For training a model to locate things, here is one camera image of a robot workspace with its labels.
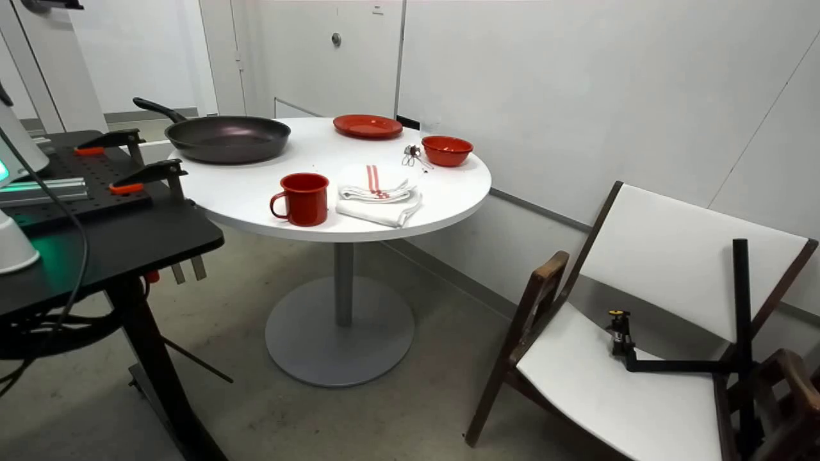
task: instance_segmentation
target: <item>cup handle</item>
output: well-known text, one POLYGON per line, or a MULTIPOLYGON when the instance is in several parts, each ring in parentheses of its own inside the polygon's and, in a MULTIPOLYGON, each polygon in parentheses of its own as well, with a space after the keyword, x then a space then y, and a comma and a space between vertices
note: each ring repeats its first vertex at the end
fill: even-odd
POLYGON ((270 210, 270 216, 276 216, 276 218, 286 218, 286 213, 283 213, 283 216, 279 216, 279 213, 276 213, 276 199, 279 199, 279 196, 283 196, 283 191, 273 194, 273 196, 270 196, 270 203, 269 203, 265 207, 270 210))

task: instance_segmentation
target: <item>table leg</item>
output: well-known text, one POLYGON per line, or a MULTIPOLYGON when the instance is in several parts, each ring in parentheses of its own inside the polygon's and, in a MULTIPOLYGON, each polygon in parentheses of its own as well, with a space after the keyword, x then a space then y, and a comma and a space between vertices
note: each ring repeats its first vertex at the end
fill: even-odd
POLYGON ((354 258, 354 242, 336 242, 336 277, 292 290, 265 317, 265 350, 300 382, 354 386, 387 374, 409 350, 409 305, 393 290, 356 277, 354 258))
POLYGON ((226 461, 227 456, 210 438, 194 409, 190 408, 174 364, 164 347, 149 303, 142 299, 137 278, 115 278, 104 286, 113 310, 122 321, 131 347, 142 365, 142 382, 151 383, 149 396, 159 400, 159 415, 183 458, 226 461))

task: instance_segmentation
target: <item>black table leg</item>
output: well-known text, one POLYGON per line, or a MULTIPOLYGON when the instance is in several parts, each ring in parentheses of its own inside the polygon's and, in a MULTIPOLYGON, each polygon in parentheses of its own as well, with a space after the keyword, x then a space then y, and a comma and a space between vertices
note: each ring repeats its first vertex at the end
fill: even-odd
POLYGON ((167 346, 159 335, 137 278, 115 278, 104 286, 113 310, 119 315, 131 347, 142 365, 151 395, 162 405, 162 417, 190 461, 226 461, 227 456, 210 438, 190 408, 167 346))

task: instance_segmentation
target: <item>round white table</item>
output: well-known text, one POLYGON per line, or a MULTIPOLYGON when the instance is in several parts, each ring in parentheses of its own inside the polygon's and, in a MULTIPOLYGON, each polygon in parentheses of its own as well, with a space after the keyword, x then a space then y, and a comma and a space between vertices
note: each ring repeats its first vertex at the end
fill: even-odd
POLYGON ((488 194, 487 164, 469 153, 460 166, 401 164, 404 145, 420 145, 417 131, 388 141, 336 134, 332 117, 279 117, 292 127, 283 150, 258 164, 182 160, 183 194, 219 222, 286 240, 336 242, 332 278, 308 281, 283 294, 265 321, 265 350, 290 376, 320 386, 354 386, 388 372, 415 333, 409 305, 388 286, 354 273, 356 242, 393 240, 447 228, 478 210, 488 194), (417 175, 422 207, 387 228, 336 213, 338 175, 365 164, 424 169, 417 175), (327 219, 300 228, 269 213, 269 196, 290 172, 320 172, 327 185, 327 219))

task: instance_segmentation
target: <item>frying pan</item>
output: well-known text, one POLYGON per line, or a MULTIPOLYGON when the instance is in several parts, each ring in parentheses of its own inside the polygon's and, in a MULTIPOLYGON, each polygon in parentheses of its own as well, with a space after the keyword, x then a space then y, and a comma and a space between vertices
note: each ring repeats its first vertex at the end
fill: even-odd
POLYGON ((269 117, 206 114, 187 119, 182 113, 159 103, 133 96, 135 107, 162 113, 174 126, 164 135, 179 155, 201 164, 253 164, 282 153, 290 127, 269 117))

